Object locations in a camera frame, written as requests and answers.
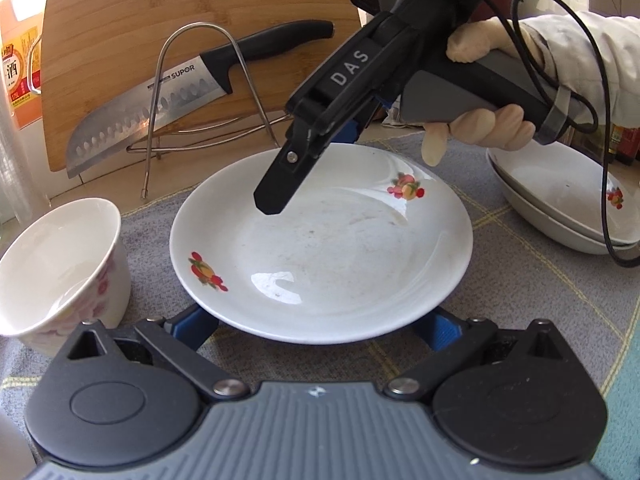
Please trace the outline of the large white fruit plate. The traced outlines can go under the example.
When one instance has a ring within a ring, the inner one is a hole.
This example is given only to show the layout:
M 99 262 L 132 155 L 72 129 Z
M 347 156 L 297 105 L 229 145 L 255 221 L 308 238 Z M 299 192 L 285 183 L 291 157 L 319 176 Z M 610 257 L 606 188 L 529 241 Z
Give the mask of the large white fruit plate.
M 460 283 L 470 217 L 442 180 L 408 158 L 334 144 L 285 210 L 254 189 L 273 152 L 222 168 L 184 201 L 169 253 L 188 294 L 244 332 L 292 344 L 344 344 L 398 330 Z

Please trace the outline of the white floral bowl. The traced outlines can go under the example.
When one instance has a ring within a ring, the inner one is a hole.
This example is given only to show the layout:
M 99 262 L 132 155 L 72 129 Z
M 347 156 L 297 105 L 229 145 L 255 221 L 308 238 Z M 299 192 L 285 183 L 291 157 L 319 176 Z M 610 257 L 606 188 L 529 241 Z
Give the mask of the white floral bowl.
M 118 326 L 131 292 L 122 215 L 83 198 L 29 226 L 1 258 L 1 335 L 55 356 L 76 326 Z

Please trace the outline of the grey checked dish mat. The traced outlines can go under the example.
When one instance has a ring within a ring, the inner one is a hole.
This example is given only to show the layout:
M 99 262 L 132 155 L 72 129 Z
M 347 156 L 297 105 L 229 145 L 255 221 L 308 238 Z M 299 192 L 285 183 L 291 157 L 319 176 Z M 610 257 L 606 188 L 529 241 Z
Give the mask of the grey checked dish mat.
M 469 213 L 474 249 L 465 277 L 442 307 L 458 318 L 482 316 L 503 328 L 551 320 L 608 404 L 608 429 L 596 465 L 611 479 L 639 479 L 639 268 L 573 252 L 524 221 L 504 200 L 484 150 L 451 142 L 435 174 Z M 171 269 L 169 231 L 195 184 L 124 214 L 122 237 L 132 276 L 124 323 L 173 316 L 191 298 Z M 427 346 L 401 330 L 363 344 L 281 344 L 221 326 L 200 351 L 252 385 L 262 380 L 375 380 L 379 385 L 421 361 Z M 28 439 L 25 404 L 49 359 L 1 337 L 1 413 Z

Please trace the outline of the tall cling film roll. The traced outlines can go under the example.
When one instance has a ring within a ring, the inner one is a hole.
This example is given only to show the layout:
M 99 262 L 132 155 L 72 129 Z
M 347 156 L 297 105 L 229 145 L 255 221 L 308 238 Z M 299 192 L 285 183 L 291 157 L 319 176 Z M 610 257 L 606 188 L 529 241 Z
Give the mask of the tall cling film roll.
M 1 89 L 1 186 L 15 218 L 27 228 L 50 208 L 50 200 L 30 172 L 13 110 Z

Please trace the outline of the bamboo cutting board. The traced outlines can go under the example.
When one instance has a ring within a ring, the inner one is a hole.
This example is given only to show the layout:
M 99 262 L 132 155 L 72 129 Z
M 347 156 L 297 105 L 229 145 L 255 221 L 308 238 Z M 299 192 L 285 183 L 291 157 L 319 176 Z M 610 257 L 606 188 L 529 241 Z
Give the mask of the bamboo cutting board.
M 41 36 L 41 104 L 52 170 L 65 166 L 82 118 L 137 84 L 157 66 L 268 27 L 327 20 L 329 40 L 231 71 L 233 91 L 182 120 L 186 127 L 284 107 L 297 86 L 360 26 L 349 0 L 47 0 Z

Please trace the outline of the dark vinegar bottle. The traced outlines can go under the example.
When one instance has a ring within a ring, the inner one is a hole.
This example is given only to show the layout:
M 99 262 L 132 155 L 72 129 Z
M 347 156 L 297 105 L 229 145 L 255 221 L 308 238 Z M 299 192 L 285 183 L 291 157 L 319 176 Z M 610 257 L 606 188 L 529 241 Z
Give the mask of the dark vinegar bottle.
M 639 149 L 639 129 L 614 126 L 612 130 L 608 158 L 617 160 L 625 166 L 631 166 Z

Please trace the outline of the orange cooking wine jug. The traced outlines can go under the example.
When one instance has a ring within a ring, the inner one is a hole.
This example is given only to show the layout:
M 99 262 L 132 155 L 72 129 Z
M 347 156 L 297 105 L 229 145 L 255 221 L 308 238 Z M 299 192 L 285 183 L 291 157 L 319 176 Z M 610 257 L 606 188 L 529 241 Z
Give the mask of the orange cooking wine jug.
M 27 57 L 41 32 L 42 13 L 19 20 L 11 0 L 1 0 L 1 54 L 13 114 L 18 128 L 41 118 L 41 98 L 27 84 Z

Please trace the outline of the black handled kitchen knife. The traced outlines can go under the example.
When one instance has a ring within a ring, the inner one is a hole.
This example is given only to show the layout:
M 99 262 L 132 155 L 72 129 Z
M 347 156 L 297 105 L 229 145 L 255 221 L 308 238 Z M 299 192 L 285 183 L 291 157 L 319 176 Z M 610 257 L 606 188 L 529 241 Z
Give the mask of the black handled kitchen knife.
M 247 62 L 273 58 L 314 40 L 330 39 L 334 25 L 303 20 L 272 26 L 238 41 Z M 232 44 L 204 51 L 168 68 L 160 77 L 154 128 L 183 118 L 232 92 L 229 70 L 239 63 Z M 111 99 L 82 118 L 66 148 L 66 172 L 71 178 L 96 165 L 148 132 L 154 80 L 149 79 Z

